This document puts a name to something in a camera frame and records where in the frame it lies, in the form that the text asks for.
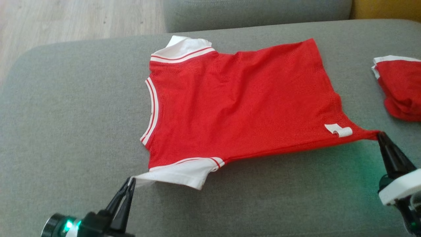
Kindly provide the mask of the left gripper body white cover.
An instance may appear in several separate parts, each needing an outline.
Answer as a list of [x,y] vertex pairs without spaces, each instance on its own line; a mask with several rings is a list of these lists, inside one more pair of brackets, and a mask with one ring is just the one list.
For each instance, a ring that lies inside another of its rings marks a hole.
[[90,212],[83,219],[75,220],[65,237],[135,237],[127,233],[128,213],[111,213],[101,210]]

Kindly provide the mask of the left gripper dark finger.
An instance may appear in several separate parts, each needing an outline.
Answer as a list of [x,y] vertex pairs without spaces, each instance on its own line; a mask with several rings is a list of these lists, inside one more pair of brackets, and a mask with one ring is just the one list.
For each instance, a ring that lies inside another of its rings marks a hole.
[[128,177],[125,183],[121,186],[121,188],[117,191],[117,193],[114,195],[112,200],[109,202],[109,204],[105,208],[106,211],[108,211],[109,213],[113,215],[117,213],[120,203],[122,199],[125,197],[126,191],[128,190],[130,184],[131,184],[131,178]]
[[128,217],[130,214],[132,198],[136,187],[136,179],[131,177],[131,184],[126,191],[125,197],[122,199],[118,211],[112,214],[111,229],[119,233],[125,233],[127,228]]

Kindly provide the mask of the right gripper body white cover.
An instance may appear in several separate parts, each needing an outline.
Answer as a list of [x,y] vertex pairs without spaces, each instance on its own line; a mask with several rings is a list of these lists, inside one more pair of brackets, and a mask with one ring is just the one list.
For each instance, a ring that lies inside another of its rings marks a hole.
[[421,169],[397,179],[384,175],[379,182],[378,195],[384,206],[399,210],[410,235],[421,237]]

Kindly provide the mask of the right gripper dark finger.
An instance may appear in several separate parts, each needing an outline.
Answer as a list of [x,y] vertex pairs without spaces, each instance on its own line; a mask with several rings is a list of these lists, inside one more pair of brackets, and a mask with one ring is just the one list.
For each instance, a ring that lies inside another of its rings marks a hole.
[[385,132],[379,132],[377,138],[387,175],[390,179],[396,179],[400,175],[400,165],[396,160],[395,144]]
[[396,152],[396,160],[400,165],[399,173],[400,175],[408,174],[412,171],[415,171],[416,166],[409,160],[409,158],[403,153],[403,151],[395,145],[394,151]]

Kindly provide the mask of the red mesh shorts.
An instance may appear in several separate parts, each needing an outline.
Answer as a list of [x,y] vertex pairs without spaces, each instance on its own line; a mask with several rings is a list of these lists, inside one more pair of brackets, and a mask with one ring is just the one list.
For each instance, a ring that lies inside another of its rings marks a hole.
[[388,113],[397,119],[421,122],[421,60],[393,55],[376,57],[371,70],[385,94]]

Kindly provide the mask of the red Bulls jersey white sleeves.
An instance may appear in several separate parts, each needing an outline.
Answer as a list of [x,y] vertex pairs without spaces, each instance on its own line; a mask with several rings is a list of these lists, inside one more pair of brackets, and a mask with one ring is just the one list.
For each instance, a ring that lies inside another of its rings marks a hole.
[[376,140],[343,112],[314,39],[220,53],[206,39],[173,36],[151,54],[145,83],[152,182],[200,190],[207,176],[247,158]]

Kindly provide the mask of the large grey sofa seat cushion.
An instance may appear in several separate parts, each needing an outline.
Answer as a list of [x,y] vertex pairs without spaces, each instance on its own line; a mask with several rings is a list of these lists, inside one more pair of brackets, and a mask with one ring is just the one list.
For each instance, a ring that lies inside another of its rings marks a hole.
[[[421,23],[346,20],[184,32],[222,53],[313,38],[343,111],[385,131],[421,168],[421,123],[391,117],[373,58],[421,60]],[[140,138],[151,102],[149,56],[171,34],[66,42],[21,55],[0,87],[0,237],[40,237],[52,214],[83,217],[147,171]],[[203,189],[156,182],[135,190],[136,237],[409,237],[382,205],[376,141],[237,161]]]

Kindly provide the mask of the small grey sofa cushion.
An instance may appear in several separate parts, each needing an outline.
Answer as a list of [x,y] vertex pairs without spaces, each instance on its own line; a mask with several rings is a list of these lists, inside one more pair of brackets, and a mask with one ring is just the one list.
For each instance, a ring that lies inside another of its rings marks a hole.
[[352,0],[163,0],[167,32],[348,20]]

